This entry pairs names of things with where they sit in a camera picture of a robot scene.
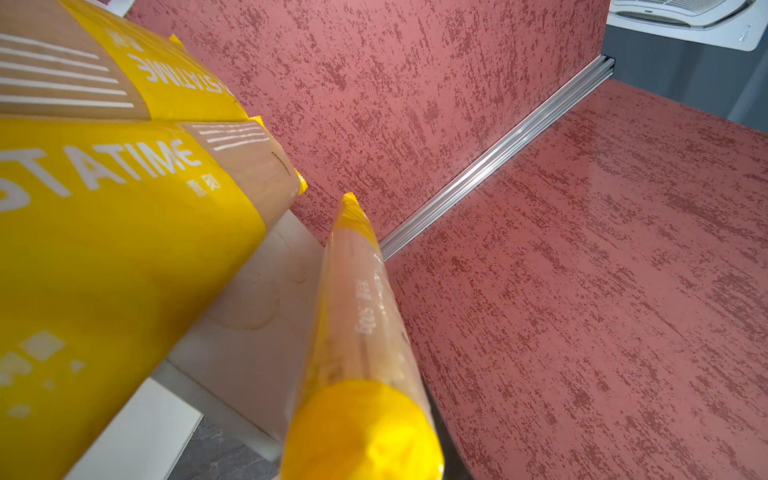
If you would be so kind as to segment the yellow pasta bag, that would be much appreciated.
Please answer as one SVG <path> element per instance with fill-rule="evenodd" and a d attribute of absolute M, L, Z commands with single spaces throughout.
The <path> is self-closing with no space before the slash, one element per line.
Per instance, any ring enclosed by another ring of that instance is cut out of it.
<path fill-rule="evenodd" d="M 255 119 L 4 118 L 2 477 L 64 477 L 299 189 Z"/>
<path fill-rule="evenodd" d="M 353 193 L 323 254 L 282 479 L 440 479 L 443 451 L 373 226 Z"/>
<path fill-rule="evenodd" d="M 1 112 L 239 122 L 228 87 L 175 38 L 87 1 L 1 4 Z"/>

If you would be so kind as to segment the white two-tier shelf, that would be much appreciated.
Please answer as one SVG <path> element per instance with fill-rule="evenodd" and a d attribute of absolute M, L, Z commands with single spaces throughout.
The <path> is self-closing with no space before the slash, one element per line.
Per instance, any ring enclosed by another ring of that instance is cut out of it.
<path fill-rule="evenodd" d="M 68 478 L 166 479 L 203 420 L 279 462 L 322 254 L 286 212 Z"/>

